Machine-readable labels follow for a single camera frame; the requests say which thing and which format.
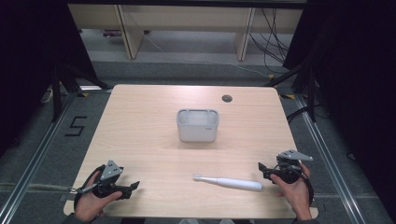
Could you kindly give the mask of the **beige wooden desk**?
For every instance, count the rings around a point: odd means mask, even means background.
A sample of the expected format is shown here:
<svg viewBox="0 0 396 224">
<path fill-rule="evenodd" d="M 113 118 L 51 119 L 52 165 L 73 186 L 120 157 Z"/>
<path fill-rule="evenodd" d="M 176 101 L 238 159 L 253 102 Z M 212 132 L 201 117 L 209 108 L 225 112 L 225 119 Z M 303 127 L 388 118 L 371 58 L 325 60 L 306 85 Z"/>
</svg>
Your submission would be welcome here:
<svg viewBox="0 0 396 224">
<path fill-rule="evenodd" d="M 70 4 L 79 29 L 119 30 L 130 59 L 136 57 L 145 31 L 201 31 L 234 34 L 236 58 L 245 60 L 252 33 L 292 35 L 300 9 L 258 7 L 160 7 Z"/>
</svg>

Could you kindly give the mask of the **grey toothbrush holder box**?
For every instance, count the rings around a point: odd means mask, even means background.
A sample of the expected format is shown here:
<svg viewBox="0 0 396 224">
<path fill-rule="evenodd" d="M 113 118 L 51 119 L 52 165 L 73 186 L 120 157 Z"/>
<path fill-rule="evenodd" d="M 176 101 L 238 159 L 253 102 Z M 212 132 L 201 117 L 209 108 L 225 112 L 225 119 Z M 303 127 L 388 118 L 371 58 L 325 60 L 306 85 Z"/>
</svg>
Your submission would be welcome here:
<svg viewBox="0 0 396 224">
<path fill-rule="evenodd" d="M 210 143 L 217 139 L 219 113 L 214 109 L 180 109 L 177 112 L 179 140 Z"/>
</svg>

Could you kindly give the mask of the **person's right hand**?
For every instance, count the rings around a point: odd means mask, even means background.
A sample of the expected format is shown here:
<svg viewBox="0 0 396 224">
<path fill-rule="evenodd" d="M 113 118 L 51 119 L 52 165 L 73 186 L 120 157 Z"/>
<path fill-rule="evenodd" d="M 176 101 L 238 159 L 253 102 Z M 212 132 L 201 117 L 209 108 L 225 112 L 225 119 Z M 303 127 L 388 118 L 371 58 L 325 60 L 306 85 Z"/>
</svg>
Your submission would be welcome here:
<svg viewBox="0 0 396 224">
<path fill-rule="evenodd" d="M 302 178 L 288 184 L 279 176 L 271 175 L 272 180 L 281 188 L 278 197 L 285 197 L 300 223 L 313 220 L 310 211 L 309 190 Z"/>
</svg>

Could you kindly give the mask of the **dark curtain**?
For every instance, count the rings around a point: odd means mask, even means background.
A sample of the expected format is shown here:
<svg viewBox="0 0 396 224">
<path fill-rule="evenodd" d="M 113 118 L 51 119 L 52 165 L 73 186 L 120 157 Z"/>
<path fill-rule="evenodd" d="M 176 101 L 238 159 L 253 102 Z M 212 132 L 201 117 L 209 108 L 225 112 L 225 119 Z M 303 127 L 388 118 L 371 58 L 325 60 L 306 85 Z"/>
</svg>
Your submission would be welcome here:
<svg viewBox="0 0 396 224">
<path fill-rule="evenodd" d="M 306 0 L 285 67 L 309 51 L 340 134 L 396 222 L 396 0 Z"/>
<path fill-rule="evenodd" d="M 0 0 L 0 157 L 59 76 L 98 80 L 66 0 Z"/>
</svg>

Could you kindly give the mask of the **white electric toothbrush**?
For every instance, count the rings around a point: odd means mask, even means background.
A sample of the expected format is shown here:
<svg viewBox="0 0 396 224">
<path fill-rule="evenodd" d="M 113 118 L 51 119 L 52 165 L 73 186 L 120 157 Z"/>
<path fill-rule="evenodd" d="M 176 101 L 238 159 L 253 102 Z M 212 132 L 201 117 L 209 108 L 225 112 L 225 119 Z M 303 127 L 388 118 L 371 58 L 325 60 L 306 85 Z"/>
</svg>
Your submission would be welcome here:
<svg viewBox="0 0 396 224">
<path fill-rule="evenodd" d="M 251 180 L 228 178 L 228 177 L 207 177 L 195 174 L 193 176 L 195 181 L 206 182 L 231 189 L 243 189 L 252 191 L 261 191 L 262 183 Z"/>
</svg>

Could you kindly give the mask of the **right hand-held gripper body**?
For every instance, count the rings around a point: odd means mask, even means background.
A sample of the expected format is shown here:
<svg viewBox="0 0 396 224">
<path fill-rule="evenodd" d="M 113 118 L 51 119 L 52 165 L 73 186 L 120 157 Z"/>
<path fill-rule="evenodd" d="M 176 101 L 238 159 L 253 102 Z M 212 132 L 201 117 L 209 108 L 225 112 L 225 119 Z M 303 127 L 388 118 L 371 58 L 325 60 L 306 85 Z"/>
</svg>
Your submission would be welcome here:
<svg viewBox="0 0 396 224">
<path fill-rule="evenodd" d="M 280 152 L 276 156 L 277 166 L 272 171 L 279 176 L 284 182 L 292 184 L 296 182 L 303 174 L 301 167 L 302 161 L 312 161 L 311 156 L 307 156 L 294 149 Z"/>
</svg>

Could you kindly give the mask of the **black metal stand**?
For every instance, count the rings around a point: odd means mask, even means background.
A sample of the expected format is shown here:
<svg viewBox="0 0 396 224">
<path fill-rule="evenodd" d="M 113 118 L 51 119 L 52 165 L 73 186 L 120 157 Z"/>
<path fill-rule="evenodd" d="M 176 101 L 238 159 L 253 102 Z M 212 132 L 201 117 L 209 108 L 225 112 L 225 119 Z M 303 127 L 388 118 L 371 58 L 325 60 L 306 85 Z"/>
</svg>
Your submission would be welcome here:
<svg viewBox="0 0 396 224">
<path fill-rule="evenodd" d="M 51 87 L 53 94 L 53 118 L 56 121 L 62 114 L 61 86 L 67 92 L 78 93 L 81 87 L 77 83 L 77 78 L 85 79 L 104 90 L 110 90 L 111 86 L 98 79 L 94 71 L 84 72 L 77 67 L 67 63 L 56 63 L 53 68 Z"/>
<path fill-rule="evenodd" d="M 308 117 L 315 122 L 315 73 L 313 71 L 312 63 L 304 62 L 297 65 L 286 74 L 265 84 L 265 87 L 274 87 L 293 76 L 296 76 L 296 78 L 294 79 L 291 87 L 292 91 L 294 93 L 301 93 L 302 91 L 307 90 L 308 103 L 307 106 L 300 109 L 300 112 L 307 112 Z"/>
</svg>

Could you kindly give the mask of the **person's left hand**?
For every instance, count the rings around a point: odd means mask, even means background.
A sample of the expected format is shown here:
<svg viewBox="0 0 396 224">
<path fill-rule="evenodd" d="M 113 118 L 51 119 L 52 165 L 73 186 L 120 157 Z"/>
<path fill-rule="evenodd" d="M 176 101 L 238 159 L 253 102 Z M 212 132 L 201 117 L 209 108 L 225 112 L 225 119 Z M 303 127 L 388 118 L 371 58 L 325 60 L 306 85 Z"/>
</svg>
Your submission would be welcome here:
<svg viewBox="0 0 396 224">
<path fill-rule="evenodd" d="M 96 197 L 91 191 L 83 194 L 75 208 L 74 216 L 81 222 L 88 223 L 104 214 L 104 208 L 115 202 L 122 193 L 116 191 L 105 198 Z"/>
</svg>

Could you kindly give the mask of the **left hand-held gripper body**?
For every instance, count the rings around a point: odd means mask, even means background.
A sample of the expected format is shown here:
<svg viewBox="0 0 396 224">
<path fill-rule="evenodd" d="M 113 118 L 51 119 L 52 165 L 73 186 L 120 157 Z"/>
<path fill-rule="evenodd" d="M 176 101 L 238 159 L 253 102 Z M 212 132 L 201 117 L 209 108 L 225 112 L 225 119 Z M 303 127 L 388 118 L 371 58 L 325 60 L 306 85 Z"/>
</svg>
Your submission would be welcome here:
<svg viewBox="0 0 396 224">
<path fill-rule="evenodd" d="M 105 198 L 106 196 L 120 191 L 123 193 L 126 189 L 124 186 L 117 186 L 116 181 L 119 179 L 123 171 L 113 160 L 109 160 L 107 164 L 99 168 L 99 175 L 95 178 L 95 187 L 92 193 L 98 198 Z"/>
</svg>

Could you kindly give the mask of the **aluminium floor rail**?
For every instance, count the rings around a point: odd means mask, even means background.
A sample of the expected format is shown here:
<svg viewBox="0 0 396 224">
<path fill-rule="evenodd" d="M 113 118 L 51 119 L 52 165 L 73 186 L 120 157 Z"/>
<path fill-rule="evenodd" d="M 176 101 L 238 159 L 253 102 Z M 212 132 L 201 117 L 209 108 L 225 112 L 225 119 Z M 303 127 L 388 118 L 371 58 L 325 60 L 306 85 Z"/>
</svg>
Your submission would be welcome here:
<svg viewBox="0 0 396 224">
<path fill-rule="evenodd" d="M 44 160 L 47 152 L 50 149 L 50 144 L 52 143 L 56 133 L 61 126 L 64 117 L 70 107 L 74 102 L 77 95 L 75 93 L 68 93 L 64 102 L 61 104 L 61 113 L 58 118 L 53 121 L 48 127 L 44 137 L 42 138 L 39 146 L 37 147 L 35 154 L 29 160 L 28 165 L 24 169 L 19 181 L 14 185 L 10 195 L 8 196 L 5 204 L 0 209 L 0 224 L 9 224 L 14 214 L 16 213 L 21 201 L 29 188 L 35 174 L 37 173 L 39 166 Z"/>
<path fill-rule="evenodd" d="M 303 118 L 352 224 L 367 224 L 357 201 L 331 155 L 318 125 L 307 112 L 303 113 Z"/>
</svg>

